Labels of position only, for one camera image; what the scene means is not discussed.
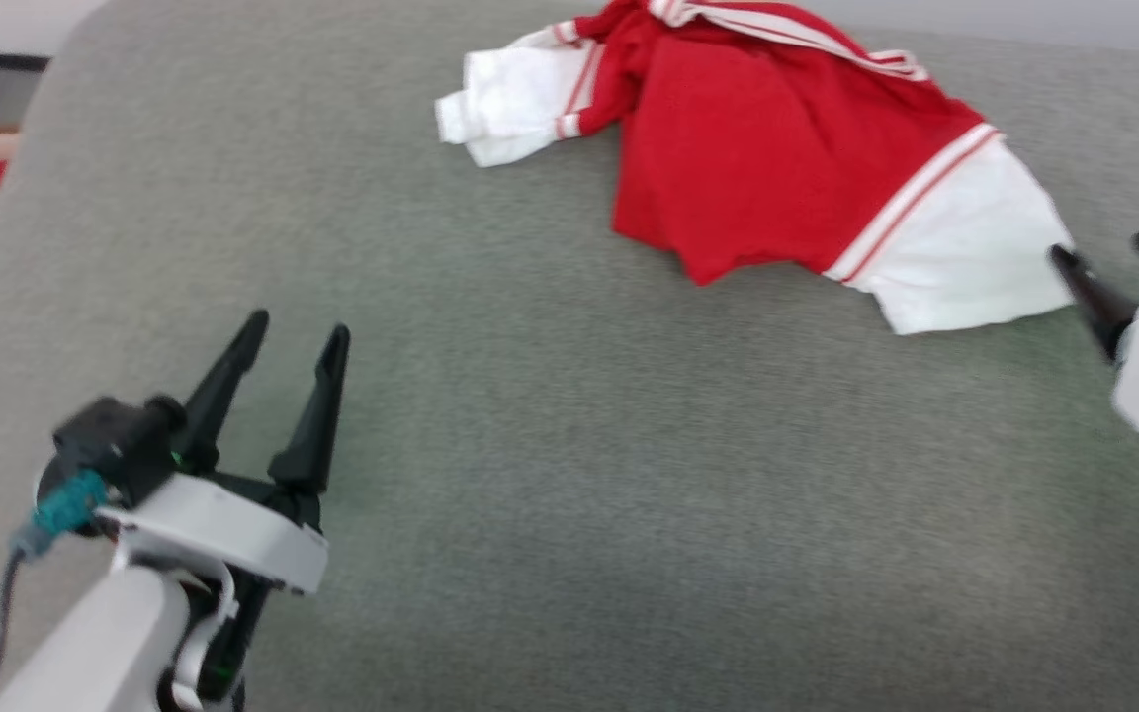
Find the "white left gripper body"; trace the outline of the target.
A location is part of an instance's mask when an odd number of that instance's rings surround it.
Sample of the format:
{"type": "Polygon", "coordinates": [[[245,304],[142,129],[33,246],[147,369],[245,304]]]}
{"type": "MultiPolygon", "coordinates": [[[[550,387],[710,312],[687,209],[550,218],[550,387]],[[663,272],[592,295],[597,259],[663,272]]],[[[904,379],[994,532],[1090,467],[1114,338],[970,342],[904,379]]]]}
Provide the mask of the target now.
{"type": "Polygon", "coordinates": [[[245,666],[271,594],[313,595],[329,545],[316,527],[212,481],[175,474],[144,504],[107,504],[96,521],[117,531],[114,565],[185,573],[208,595],[185,590],[192,611],[166,666],[167,709],[240,711],[245,666]]]}

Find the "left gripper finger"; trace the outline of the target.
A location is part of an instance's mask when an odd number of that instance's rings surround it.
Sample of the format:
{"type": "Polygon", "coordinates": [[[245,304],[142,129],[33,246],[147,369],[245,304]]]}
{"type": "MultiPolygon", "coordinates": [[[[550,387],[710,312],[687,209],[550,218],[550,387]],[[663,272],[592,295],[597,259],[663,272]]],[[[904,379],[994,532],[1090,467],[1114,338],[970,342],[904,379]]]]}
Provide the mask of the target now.
{"type": "Polygon", "coordinates": [[[265,338],[270,316],[249,316],[185,402],[185,428],[178,432],[178,469],[212,472],[219,460],[218,437],[233,406],[236,388],[252,369],[265,338]]]}
{"type": "Polygon", "coordinates": [[[351,351],[351,330],[336,324],[313,366],[313,388],[308,396],[289,445],[273,456],[268,475],[277,486],[325,492],[329,486],[351,351]]]}

